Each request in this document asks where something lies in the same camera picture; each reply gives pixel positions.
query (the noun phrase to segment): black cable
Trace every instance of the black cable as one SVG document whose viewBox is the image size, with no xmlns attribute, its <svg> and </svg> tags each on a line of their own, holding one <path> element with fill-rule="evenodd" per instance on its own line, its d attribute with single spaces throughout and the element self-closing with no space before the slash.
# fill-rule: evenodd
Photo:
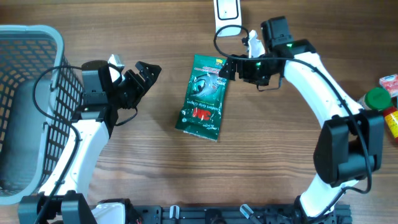
<svg viewBox="0 0 398 224">
<path fill-rule="evenodd" d="M 368 184 L 366 186 L 366 190 L 361 190 L 358 189 L 356 187 L 343 187 L 341 189 L 341 191 L 339 192 L 339 194 L 330 202 L 330 204 L 321 212 L 321 214 L 319 214 L 317 217 L 312 217 L 310 218 L 310 223 L 315 222 L 316 220 L 318 220 L 319 218 L 321 218 L 322 216 L 324 216 L 324 214 L 326 214 L 327 211 L 329 211 L 329 209 L 334 206 L 334 204 L 340 199 L 340 197 L 346 193 L 347 190 L 353 190 L 355 192 L 361 193 L 361 194 L 367 194 L 371 189 L 372 189 L 372 172 L 371 172 L 371 166 L 370 166 L 370 161 L 369 161 L 369 154 L 368 154 L 368 149 L 366 147 L 366 143 L 364 140 L 364 137 L 362 135 L 362 132 L 358 126 L 358 123 L 355 121 L 354 115 L 352 114 L 351 110 L 349 110 L 348 105 L 346 104 L 345 100 L 343 99 L 343 97 L 341 97 L 341 95 L 339 94 L 339 92 L 337 91 L 337 89 L 333 86 L 333 84 L 329 81 L 329 79 L 327 79 L 327 77 L 321 72 L 319 71 L 319 69 L 313 65 L 311 65 L 310 63 L 304 62 L 303 60 L 299 60 L 296 58 L 285 58 L 285 57 L 263 57 L 263 58 L 241 58 L 241 57 L 234 57 L 232 55 L 228 55 L 224 52 L 222 52 L 220 50 L 220 48 L 217 46 L 217 36 L 218 34 L 225 28 L 228 27 L 240 27 L 243 30 L 246 31 L 246 33 L 248 34 L 249 37 L 249 31 L 243 27 L 243 26 L 239 26 L 239 25 L 228 25 L 228 26 L 224 26 L 222 28 L 220 28 L 215 36 L 214 36 L 214 46 L 216 48 L 216 50 L 218 51 L 218 53 L 220 53 L 221 55 L 227 57 L 227 58 L 231 58 L 234 60 L 244 60 L 244 61 L 262 61 L 262 60 L 283 60 L 283 61 L 293 61 L 293 62 L 297 62 L 297 63 L 301 63 L 309 68 L 312 69 L 312 72 L 316 72 L 318 73 L 319 76 L 321 76 L 324 81 L 329 85 L 329 87 L 331 88 L 331 90 L 334 92 L 334 94 L 336 95 L 336 97 L 338 98 L 338 100 L 340 101 L 341 105 L 344 107 L 344 109 L 347 111 L 348 113 L 348 118 L 349 120 L 353 123 L 354 128 L 358 134 L 358 139 L 361 143 L 362 149 L 363 149 L 363 154 L 365 157 L 365 165 L 366 165 L 366 177 L 367 177 L 367 181 Z"/>
<path fill-rule="evenodd" d="M 132 115 L 129 119 L 125 119 L 124 121 L 115 124 L 115 126 L 122 126 L 122 125 L 126 124 L 127 122 L 131 121 L 132 119 L 134 119 L 138 114 L 137 108 L 135 107 L 134 109 L 136 110 L 136 113 L 134 115 Z"/>
<path fill-rule="evenodd" d="M 55 67 L 49 68 L 49 69 L 47 69 L 46 71 L 44 71 L 44 72 L 40 75 L 40 77 L 35 81 L 35 83 L 33 84 L 33 95 L 32 95 L 33 104 L 35 105 L 36 109 L 37 109 L 40 113 L 42 113 L 44 116 L 46 116 L 46 117 L 48 117 L 48 118 L 50 118 L 50 119 L 52 119 L 52 120 L 54 120 L 54 121 L 58 121 L 59 123 L 63 123 L 63 124 L 65 124 L 65 125 L 67 125 L 68 127 L 70 127 L 70 128 L 73 130 L 73 132 L 75 133 L 75 135 L 76 135 L 75 146 L 73 147 L 73 150 L 72 150 L 72 153 L 71 153 L 71 155 L 70 155 L 70 157 L 69 157 L 69 160 L 67 161 L 67 164 L 66 164 L 65 167 L 63 168 L 63 170 L 62 170 L 62 172 L 61 172 L 61 174 L 60 174 L 60 177 L 59 177 L 58 180 L 56 181 L 54 188 L 52 189 L 50 195 L 47 197 L 47 200 L 44 202 L 42 208 L 40 209 L 39 214 L 37 214 L 37 217 L 36 217 L 36 220 L 35 220 L 34 224 L 38 224 L 38 223 L 40 222 L 40 220 L 42 219 L 42 217 L 45 215 L 45 211 L 48 209 L 48 207 L 49 207 L 49 205 L 50 205 L 51 199 L 54 197 L 54 195 L 55 195 L 55 193 L 57 192 L 57 190 L 59 189 L 59 187 L 63 184 L 63 179 L 65 178 L 65 175 L 66 175 L 67 172 L 68 172 L 68 169 L 69 169 L 69 167 L 70 167 L 70 164 L 72 163 L 73 159 L 75 158 L 75 154 L 76 154 L 76 152 L 77 152 L 77 149 L 78 149 L 78 146 L 79 146 L 79 141 L 80 141 L 79 131 L 77 130 L 77 128 L 75 128 L 75 127 L 71 124 L 71 122 L 69 122 L 69 121 L 67 121 L 67 120 L 64 120 L 64 119 L 58 119 L 58 118 L 56 118 L 56 117 L 54 117 L 54 116 L 51 116 L 51 115 L 47 114 L 45 111 L 43 111 L 43 110 L 38 106 L 37 101 L 36 101 L 36 97 L 35 97 L 35 96 L 36 96 L 36 87 L 37 87 L 37 84 L 38 84 L 38 82 L 40 81 L 40 79 L 41 79 L 45 74 L 47 74 L 48 72 L 51 72 L 52 70 L 59 69 L 59 68 L 70 68 L 70 69 L 79 69 L 79 70 L 81 70 L 80 67 L 76 67 L 76 66 L 71 66 L 71 65 L 60 65 L 60 66 L 55 66 Z"/>
</svg>

